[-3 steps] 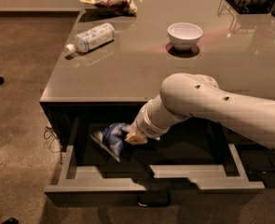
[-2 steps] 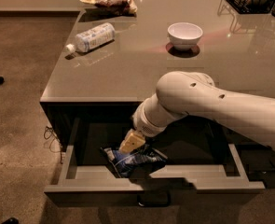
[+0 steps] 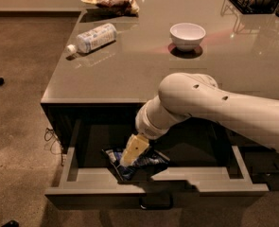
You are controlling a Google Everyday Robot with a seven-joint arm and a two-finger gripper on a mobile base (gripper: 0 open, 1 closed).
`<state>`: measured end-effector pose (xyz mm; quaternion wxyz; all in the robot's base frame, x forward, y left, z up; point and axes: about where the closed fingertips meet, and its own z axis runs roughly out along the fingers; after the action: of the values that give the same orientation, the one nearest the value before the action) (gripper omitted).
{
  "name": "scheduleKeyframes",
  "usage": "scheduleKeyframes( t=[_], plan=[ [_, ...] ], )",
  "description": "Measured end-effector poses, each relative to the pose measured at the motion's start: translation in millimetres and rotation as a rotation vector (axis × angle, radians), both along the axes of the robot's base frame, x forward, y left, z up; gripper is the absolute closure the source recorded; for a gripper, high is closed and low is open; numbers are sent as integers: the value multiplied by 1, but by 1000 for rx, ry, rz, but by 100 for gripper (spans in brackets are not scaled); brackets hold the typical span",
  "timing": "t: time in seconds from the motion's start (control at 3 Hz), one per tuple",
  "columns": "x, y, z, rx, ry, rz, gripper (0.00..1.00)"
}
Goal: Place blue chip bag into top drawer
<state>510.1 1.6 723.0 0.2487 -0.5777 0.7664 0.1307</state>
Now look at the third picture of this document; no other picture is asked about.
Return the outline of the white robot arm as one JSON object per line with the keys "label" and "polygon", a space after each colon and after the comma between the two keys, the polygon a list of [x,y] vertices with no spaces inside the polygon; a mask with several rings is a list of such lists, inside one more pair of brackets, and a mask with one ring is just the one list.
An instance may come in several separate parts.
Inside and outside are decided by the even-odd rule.
{"label": "white robot arm", "polygon": [[158,95],[137,113],[137,133],[130,137],[120,164],[132,165],[151,140],[191,117],[217,122],[279,153],[279,100],[223,91],[207,75],[175,73],[161,81]]}

